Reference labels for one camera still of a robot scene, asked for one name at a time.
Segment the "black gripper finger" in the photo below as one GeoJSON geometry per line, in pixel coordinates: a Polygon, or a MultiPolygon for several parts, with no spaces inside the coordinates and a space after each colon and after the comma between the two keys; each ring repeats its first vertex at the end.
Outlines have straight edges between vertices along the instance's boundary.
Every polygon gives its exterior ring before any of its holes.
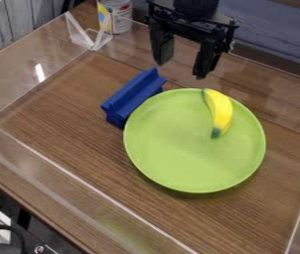
{"type": "Polygon", "coordinates": [[[148,20],[151,53],[156,65],[164,64],[174,54],[174,33],[170,26],[154,18],[148,20]]]}
{"type": "Polygon", "coordinates": [[[201,48],[193,67],[193,76],[203,79],[210,71],[215,69],[222,50],[215,40],[205,39],[201,42],[201,48]]]}

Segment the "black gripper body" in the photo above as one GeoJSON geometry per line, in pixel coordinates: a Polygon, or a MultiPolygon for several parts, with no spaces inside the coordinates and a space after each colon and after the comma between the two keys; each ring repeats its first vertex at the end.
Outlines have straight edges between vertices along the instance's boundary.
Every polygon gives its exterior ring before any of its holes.
{"type": "Polygon", "coordinates": [[[238,24],[234,18],[219,10],[221,0],[146,0],[150,18],[166,23],[176,36],[197,42],[215,40],[222,53],[233,44],[238,24]]]}

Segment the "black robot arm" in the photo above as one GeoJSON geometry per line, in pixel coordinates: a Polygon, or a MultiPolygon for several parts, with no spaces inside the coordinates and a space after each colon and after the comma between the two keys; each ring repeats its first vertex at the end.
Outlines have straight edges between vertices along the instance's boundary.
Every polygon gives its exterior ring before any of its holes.
{"type": "Polygon", "coordinates": [[[151,54],[156,65],[174,56],[175,37],[201,45],[193,76],[203,79],[215,69],[222,53],[233,48],[235,19],[218,11],[219,0],[146,0],[151,54]]]}

